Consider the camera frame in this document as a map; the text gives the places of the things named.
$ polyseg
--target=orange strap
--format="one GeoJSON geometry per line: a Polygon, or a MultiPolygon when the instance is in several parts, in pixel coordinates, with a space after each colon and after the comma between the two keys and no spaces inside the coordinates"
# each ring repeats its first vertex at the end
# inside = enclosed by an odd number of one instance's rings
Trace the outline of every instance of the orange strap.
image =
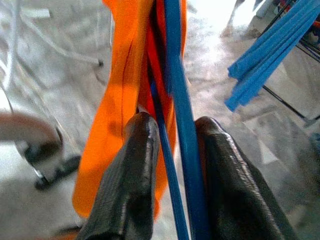
{"type": "MultiPolygon", "coordinates": [[[[149,15],[154,0],[104,0],[110,7],[115,21],[112,46],[112,65],[109,83],[97,110],[78,169],[72,203],[83,217],[88,217],[98,187],[108,165],[123,145],[123,129],[136,113],[137,105],[152,115],[154,109],[147,75],[147,54],[157,54],[149,37],[149,15]]],[[[182,0],[182,46],[186,39],[186,0],[182,0]]],[[[156,0],[157,22],[165,41],[163,0],[156,0]]],[[[155,75],[160,91],[165,122],[172,150],[176,142],[176,120],[172,98],[164,91],[163,76],[159,66],[155,75]]],[[[162,151],[159,151],[156,169],[155,212],[167,186],[167,175],[162,151]]]]}

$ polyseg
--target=blue rod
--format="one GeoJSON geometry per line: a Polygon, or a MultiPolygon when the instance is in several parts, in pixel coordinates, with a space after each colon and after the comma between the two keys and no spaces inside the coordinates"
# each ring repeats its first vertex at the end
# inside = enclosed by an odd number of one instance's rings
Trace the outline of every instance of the blue rod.
{"type": "Polygon", "coordinates": [[[172,151],[168,139],[168,134],[165,125],[165,118],[153,76],[149,75],[150,79],[150,89],[153,100],[153,105],[155,108],[156,121],[159,127],[159,135],[162,146],[162,152],[164,156],[164,163],[166,169],[166,176],[168,178],[170,197],[175,221],[175,229],[179,240],[188,240],[188,230],[186,224],[186,218],[184,213],[184,208],[182,205],[179,184],[177,179],[176,168],[174,164],[174,159],[172,157],[172,151]]]}
{"type": "Polygon", "coordinates": [[[193,240],[210,240],[212,238],[196,127],[182,65],[180,0],[164,0],[164,16],[165,83],[167,91],[173,95],[191,237],[193,240]]]}

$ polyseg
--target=concrete floor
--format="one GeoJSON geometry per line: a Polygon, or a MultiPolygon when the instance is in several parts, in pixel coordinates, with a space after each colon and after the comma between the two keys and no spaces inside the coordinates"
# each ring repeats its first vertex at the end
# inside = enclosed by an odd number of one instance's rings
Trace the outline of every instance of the concrete floor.
{"type": "MultiPolygon", "coordinates": [[[[304,121],[264,90],[247,106],[231,112],[224,104],[236,81],[229,67],[260,35],[274,17],[272,8],[255,17],[256,0],[190,0],[184,56],[194,118],[211,116],[234,137],[265,177],[280,206],[301,239],[320,236],[319,159],[309,141],[320,131],[319,120],[304,121]]],[[[41,32],[68,51],[104,61],[104,67],[62,56],[22,22],[18,54],[34,73],[17,67],[15,90],[39,114],[45,113],[64,137],[63,156],[80,154],[95,111],[108,83],[111,49],[110,12],[99,0],[24,0],[25,8],[48,8],[51,18],[32,19],[41,32]]],[[[0,4],[0,57],[6,62],[10,13],[0,4]]],[[[320,65],[294,49],[267,82],[269,88],[308,117],[320,115],[320,65]]],[[[72,208],[75,174],[52,189],[33,187],[35,174],[12,142],[0,145],[0,239],[49,237],[82,220],[72,208]]],[[[184,199],[179,149],[175,151],[184,199]]],[[[152,239],[176,239],[167,190],[152,239]]]]}

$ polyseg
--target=black metal rod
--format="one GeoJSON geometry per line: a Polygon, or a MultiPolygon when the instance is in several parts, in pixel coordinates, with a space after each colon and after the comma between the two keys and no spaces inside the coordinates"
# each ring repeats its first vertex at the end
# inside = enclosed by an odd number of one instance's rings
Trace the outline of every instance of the black metal rod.
{"type": "Polygon", "coordinates": [[[302,52],[304,52],[305,54],[307,54],[309,57],[313,58],[314,60],[316,60],[317,62],[320,63],[320,59],[317,58],[316,56],[312,55],[311,54],[311,51],[310,50],[306,50],[306,49],[303,49],[302,47],[300,47],[299,45],[296,46],[298,49],[300,49],[302,52]]]}
{"type": "Polygon", "coordinates": [[[289,108],[291,111],[293,111],[295,114],[297,114],[300,118],[306,119],[305,116],[303,116],[300,112],[298,112],[294,107],[292,107],[289,103],[287,103],[285,100],[283,100],[278,94],[276,94],[274,91],[272,91],[270,88],[268,88],[266,85],[263,85],[263,89],[265,89],[268,93],[270,93],[273,97],[275,97],[277,100],[279,100],[283,105],[285,105],[287,108],[289,108]]]}
{"type": "Polygon", "coordinates": [[[281,8],[281,10],[278,12],[278,14],[272,19],[272,21],[269,23],[269,25],[263,30],[262,34],[264,34],[266,31],[269,30],[269,28],[271,28],[271,26],[278,20],[278,18],[280,18],[281,14],[284,13],[284,11],[286,10],[286,8],[293,2],[294,0],[290,0],[288,1],[288,3],[286,5],[284,5],[283,8],[281,8]]]}
{"type": "Polygon", "coordinates": [[[303,46],[306,46],[308,48],[310,48],[312,51],[314,51],[316,54],[320,55],[320,49],[315,47],[314,45],[312,45],[310,42],[304,40],[303,38],[301,38],[300,43],[303,46]]]}

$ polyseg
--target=orange webbing sling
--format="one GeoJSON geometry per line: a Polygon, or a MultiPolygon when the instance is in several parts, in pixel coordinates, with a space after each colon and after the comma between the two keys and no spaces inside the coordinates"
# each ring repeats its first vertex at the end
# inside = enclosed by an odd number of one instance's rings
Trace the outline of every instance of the orange webbing sling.
{"type": "MultiPolygon", "coordinates": [[[[88,217],[108,165],[123,145],[123,129],[141,105],[155,117],[147,75],[147,54],[151,59],[159,89],[172,150],[176,142],[176,118],[173,100],[165,91],[155,40],[149,25],[150,12],[156,4],[156,20],[165,43],[163,0],[104,0],[115,21],[112,65],[108,86],[97,110],[78,169],[72,203],[83,217],[88,217]]],[[[182,46],[186,39],[186,0],[181,1],[182,46]]],[[[162,151],[156,169],[155,212],[167,186],[162,151]]]]}

